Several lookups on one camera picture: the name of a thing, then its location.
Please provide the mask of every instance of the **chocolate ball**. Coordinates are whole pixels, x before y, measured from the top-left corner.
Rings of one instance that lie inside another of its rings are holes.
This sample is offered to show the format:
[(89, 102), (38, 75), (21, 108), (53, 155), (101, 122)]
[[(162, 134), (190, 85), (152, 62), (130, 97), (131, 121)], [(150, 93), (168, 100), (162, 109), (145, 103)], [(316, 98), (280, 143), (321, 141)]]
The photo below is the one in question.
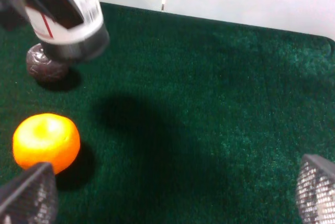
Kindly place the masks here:
[(68, 65), (48, 59), (40, 43), (29, 49), (26, 64), (29, 75), (42, 83), (60, 81), (69, 72)]

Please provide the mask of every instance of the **white label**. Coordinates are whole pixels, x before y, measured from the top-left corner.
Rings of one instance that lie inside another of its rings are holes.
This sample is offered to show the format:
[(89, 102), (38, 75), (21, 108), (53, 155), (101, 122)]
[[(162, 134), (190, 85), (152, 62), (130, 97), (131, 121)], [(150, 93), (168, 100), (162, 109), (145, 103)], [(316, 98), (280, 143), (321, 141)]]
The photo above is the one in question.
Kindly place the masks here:
[(27, 15), (36, 36), (51, 44), (69, 44), (85, 40), (93, 35), (104, 23), (99, 0), (74, 0), (83, 14), (84, 23), (66, 29), (41, 12), (26, 7)]

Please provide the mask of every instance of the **red stripe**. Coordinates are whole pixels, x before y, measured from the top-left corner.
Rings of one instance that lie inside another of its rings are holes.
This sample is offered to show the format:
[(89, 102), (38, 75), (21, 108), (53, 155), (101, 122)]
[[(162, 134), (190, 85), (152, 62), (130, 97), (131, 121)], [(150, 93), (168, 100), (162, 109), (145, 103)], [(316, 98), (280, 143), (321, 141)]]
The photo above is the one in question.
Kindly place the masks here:
[(52, 35), (52, 32), (51, 32), (50, 26), (49, 26), (49, 24), (48, 24), (48, 21), (47, 21), (47, 19), (46, 19), (46, 16), (45, 16), (44, 14), (41, 14), (41, 15), (42, 15), (44, 24), (46, 25), (47, 30), (48, 30), (48, 32), (49, 32), (49, 36), (50, 36), (51, 38), (53, 38), (53, 35)]

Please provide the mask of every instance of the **green turf mat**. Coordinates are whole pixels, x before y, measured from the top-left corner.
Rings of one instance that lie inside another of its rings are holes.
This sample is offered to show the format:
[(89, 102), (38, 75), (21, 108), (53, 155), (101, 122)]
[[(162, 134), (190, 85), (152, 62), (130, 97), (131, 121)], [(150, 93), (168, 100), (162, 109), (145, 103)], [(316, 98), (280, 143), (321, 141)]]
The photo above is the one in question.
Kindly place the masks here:
[(26, 73), (29, 27), (0, 32), (0, 184), (12, 134), (71, 118), (78, 160), (58, 176), (58, 223), (301, 223), (304, 153), (335, 161), (332, 43), (298, 33), (103, 4), (103, 56), (57, 87)]

